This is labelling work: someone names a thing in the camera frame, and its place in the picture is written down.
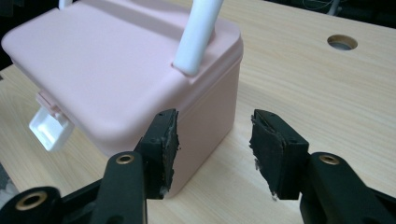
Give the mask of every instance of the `white latch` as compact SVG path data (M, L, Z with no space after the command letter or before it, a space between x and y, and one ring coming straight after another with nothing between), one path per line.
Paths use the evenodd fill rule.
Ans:
M73 132L74 124L57 107L53 110L43 105L43 95L42 92L37 95L41 107L30 121L29 128L47 151L57 151Z

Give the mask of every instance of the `wooden table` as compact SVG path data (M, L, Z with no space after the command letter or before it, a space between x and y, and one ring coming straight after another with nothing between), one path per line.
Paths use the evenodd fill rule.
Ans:
M191 1L173 0L188 7ZM302 223L299 203L271 198L248 147L255 108L277 113L310 143L346 159L370 187L396 197L396 30L259 0L226 0L221 17L245 42L235 124L174 198L148 202L150 223ZM358 46L333 49L331 35ZM1 72L0 162L19 190L68 194L100 178L106 158L75 130L48 153L28 130L37 88Z

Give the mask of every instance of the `table hole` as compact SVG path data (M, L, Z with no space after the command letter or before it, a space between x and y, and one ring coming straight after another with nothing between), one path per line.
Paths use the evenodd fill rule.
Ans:
M358 41L347 35L332 35L327 39L327 43L340 50L352 50L358 46Z

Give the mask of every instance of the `plastic storage box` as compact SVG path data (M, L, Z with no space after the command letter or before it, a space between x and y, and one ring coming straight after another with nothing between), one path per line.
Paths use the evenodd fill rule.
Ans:
M43 146L60 148L76 125L108 156L133 150L156 113L176 108L176 194L233 126L243 55L239 29L218 19L196 76L177 70L189 13L155 0L81 0L10 31L4 50L41 90L31 129Z

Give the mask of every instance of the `box lid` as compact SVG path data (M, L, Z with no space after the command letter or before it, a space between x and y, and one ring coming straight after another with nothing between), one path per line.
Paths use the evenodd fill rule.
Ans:
M241 59L239 29L218 20L198 75L173 68L188 17L163 1L81 0L17 27L2 46L79 128L113 147L139 138L158 111L182 118Z

